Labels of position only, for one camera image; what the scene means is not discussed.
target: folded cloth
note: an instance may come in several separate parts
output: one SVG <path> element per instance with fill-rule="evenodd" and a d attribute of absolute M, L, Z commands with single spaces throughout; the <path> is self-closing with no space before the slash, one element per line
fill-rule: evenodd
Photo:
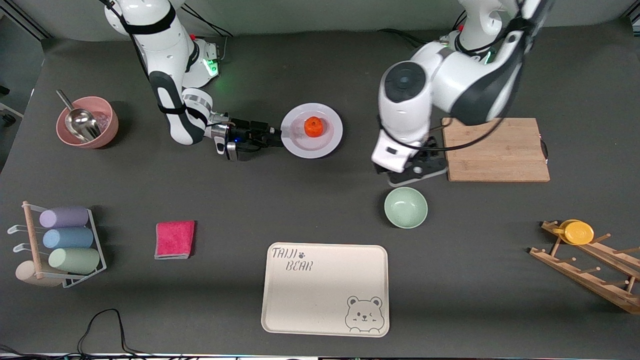
<path fill-rule="evenodd" d="M 188 259 L 195 221 L 161 222 L 156 225 L 156 260 Z"/>

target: yellow mug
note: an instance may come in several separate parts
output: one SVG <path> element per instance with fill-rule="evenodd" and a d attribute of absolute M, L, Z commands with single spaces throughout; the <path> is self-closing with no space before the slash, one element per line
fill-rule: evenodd
<path fill-rule="evenodd" d="M 580 220 L 567 220 L 553 229 L 560 239 L 571 245 L 585 245 L 593 240 L 593 229 Z"/>

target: gray table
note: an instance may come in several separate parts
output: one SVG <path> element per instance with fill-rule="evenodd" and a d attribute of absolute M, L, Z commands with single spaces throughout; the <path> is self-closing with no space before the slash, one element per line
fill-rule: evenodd
<path fill-rule="evenodd" d="M 117 307 L 131 347 L 149 352 L 325 356 L 586 357 L 640 359 L 640 317 L 628 315 L 540 263 L 538 222 L 579 218 L 638 245 L 640 63 L 624 22 L 544 29 L 528 59 L 513 117 L 536 117 L 551 182 L 416 183 L 426 222 L 393 228 L 389 191 L 369 161 L 384 70 L 410 49 L 386 33 L 305 33 L 229 40 L 215 108 L 279 125 L 304 102 L 341 115 L 342 145 L 321 160 L 269 149 L 245 162 L 169 137 L 131 45 L 57 40 L 0 177 L 0 228 L 20 204 L 93 206 L 109 268 L 71 289 L 16 280 L 28 255 L 4 236 L 0 339 L 23 352 L 75 349 L 91 316 Z M 91 81 L 74 86 L 82 78 Z M 62 105 L 98 95 L 121 131 L 108 149 L 56 137 Z M 433 119 L 443 116 L 436 112 Z M 155 224 L 197 220 L 195 255 L 153 259 Z M 266 250 L 275 241 L 379 244 L 390 276 L 389 333 L 380 339 L 270 334 L 260 326 Z M 570 254 L 574 249 L 561 249 Z M 579 266 L 589 266 L 578 254 Z M 617 279 L 614 274 L 604 274 Z M 91 352 L 118 352 L 115 317 L 97 320 Z"/>

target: pink bowl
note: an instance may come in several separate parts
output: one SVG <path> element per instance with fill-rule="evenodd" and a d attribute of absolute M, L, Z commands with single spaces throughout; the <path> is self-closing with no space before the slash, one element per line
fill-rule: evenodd
<path fill-rule="evenodd" d="M 107 100 L 97 96 L 88 96 L 74 101 L 73 104 L 78 108 L 89 110 L 89 112 L 92 113 L 97 111 L 107 115 L 109 123 L 100 136 L 90 142 L 83 143 L 67 130 L 65 117 L 69 114 L 69 109 L 65 108 L 60 113 L 60 116 L 58 116 L 58 121 L 56 122 L 56 133 L 63 143 L 83 149 L 97 149 L 107 145 L 113 140 L 118 132 L 118 115 L 113 111 L 113 108 Z"/>

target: bear drawing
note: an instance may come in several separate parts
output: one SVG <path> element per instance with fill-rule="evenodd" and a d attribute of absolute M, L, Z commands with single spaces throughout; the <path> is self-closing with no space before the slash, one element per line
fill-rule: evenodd
<path fill-rule="evenodd" d="M 377 334 L 385 324 L 382 316 L 382 300 L 373 297 L 371 300 L 360 300 L 355 296 L 347 299 L 349 311 L 344 321 L 349 327 L 349 332 L 369 332 Z"/>

